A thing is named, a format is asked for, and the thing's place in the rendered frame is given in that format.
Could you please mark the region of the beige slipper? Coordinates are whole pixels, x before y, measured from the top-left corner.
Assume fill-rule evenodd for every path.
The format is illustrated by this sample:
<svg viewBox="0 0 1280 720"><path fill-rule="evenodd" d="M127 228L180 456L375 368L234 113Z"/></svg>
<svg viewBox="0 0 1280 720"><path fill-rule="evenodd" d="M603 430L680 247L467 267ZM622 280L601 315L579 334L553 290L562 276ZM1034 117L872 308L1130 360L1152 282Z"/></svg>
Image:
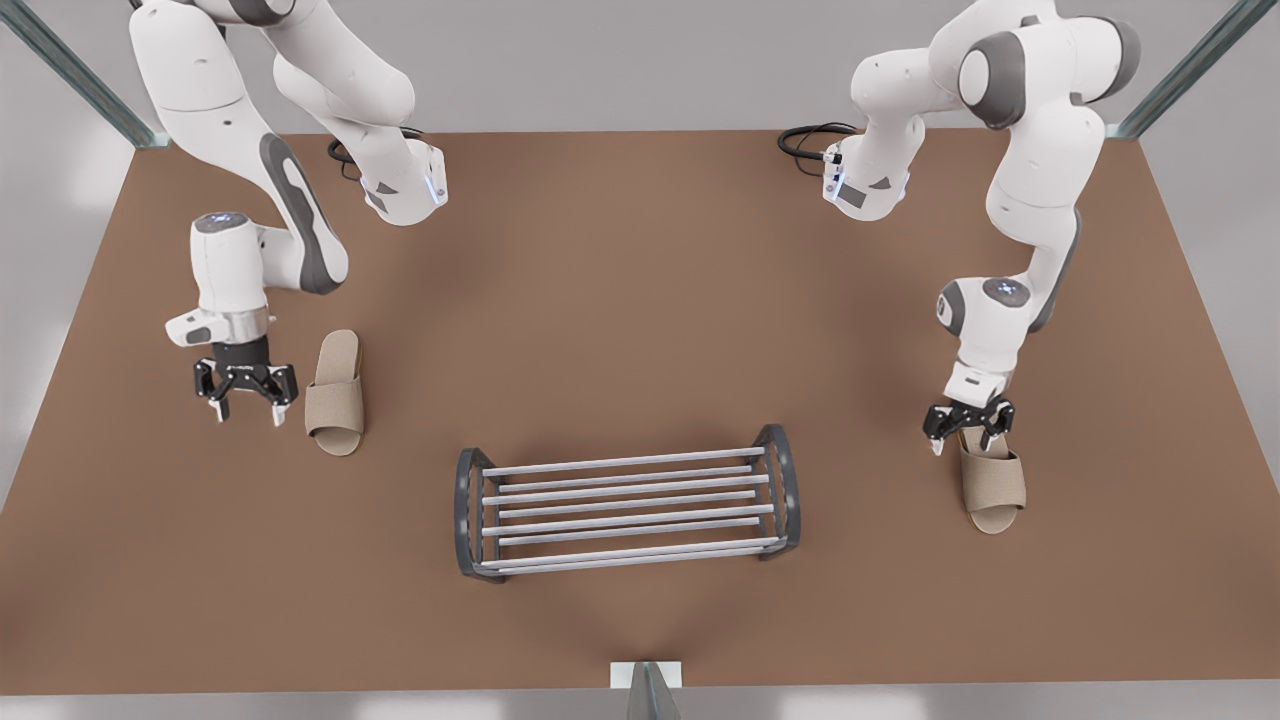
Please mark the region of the beige slipper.
<svg viewBox="0 0 1280 720"><path fill-rule="evenodd" d="M314 382L305 393L305 428L333 456L349 456L364 438L361 343L349 329L321 342Z"/></svg>
<svg viewBox="0 0 1280 720"><path fill-rule="evenodd" d="M983 446L984 432L968 427L959 433L963 496L974 527L995 536L1005 532L1027 506L1027 483L1021 460L1011 450L991 452Z"/></svg>

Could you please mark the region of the silver frame post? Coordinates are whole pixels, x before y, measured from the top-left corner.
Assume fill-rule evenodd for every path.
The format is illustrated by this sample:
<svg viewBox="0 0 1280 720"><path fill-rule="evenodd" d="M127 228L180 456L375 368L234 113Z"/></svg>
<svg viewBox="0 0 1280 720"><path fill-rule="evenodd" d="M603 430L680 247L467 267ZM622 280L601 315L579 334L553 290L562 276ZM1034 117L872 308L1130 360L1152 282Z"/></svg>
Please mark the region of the silver frame post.
<svg viewBox="0 0 1280 720"><path fill-rule="evenodd" d="M1107 137L1135 141L1270 13L1280 0L1234 0L1194 46L1120 120Z"/></svg>
<svg viewBox="0 0 1280 720"><path fill-rule="evenodd" d="M131 145L137 149L170 145L168 133L156 132L142 122L24 0L0 0L0 22Z"/></svg>
<svg viewBox="0 0 1280 720"><path fill-rule="evenodd" d="M672 689L682 670L680 661L611 662L611 689L628 692L626 720L681 720Z"/></svg>

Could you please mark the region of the beige left slipper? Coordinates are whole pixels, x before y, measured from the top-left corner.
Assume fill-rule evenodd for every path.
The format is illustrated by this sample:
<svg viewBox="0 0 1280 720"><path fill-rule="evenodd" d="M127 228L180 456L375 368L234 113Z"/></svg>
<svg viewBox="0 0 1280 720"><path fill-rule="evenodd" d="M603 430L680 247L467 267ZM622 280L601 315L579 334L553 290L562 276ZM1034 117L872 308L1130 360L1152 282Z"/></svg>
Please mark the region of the beige left slipper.
<svg viewBox="0 0 1280 720"><path fill-rule="evenodd" d="M959 433L963 496L974 527L995 536L1005 532L1027 506L1027 483L1021 460L1011 450L991 452L983 446L984 432L968 427Z"/></svg>

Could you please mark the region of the beige right slipper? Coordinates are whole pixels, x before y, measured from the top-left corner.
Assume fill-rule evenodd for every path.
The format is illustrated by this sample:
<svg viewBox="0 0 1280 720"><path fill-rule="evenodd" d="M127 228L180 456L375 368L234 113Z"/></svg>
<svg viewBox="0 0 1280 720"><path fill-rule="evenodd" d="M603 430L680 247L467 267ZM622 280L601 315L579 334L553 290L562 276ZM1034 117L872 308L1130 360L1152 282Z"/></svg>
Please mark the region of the beige right slipper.
<svg viewBox="0 0 1280 720"><path fill-rule="evenodd" d="M305 393L305 428L333 456L349 456L364 438L361 343L349 329L321 342L314 382Z"/></svg>

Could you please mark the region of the grey metal shoe rack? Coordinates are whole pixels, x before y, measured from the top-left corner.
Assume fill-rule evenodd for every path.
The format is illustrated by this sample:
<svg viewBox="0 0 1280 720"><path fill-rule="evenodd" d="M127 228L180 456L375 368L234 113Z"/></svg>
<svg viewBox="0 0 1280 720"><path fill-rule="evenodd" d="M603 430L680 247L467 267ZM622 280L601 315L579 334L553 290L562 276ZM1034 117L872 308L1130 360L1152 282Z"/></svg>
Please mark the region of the grey metal shoe rack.
<svg viewBox="0 0 1280 720"><path fill-rule="evenodd" d="M502 466L480 448L454 474L454 555L483 582L699 559L772 559L803 515L783 427L748 446Z"/></svg>

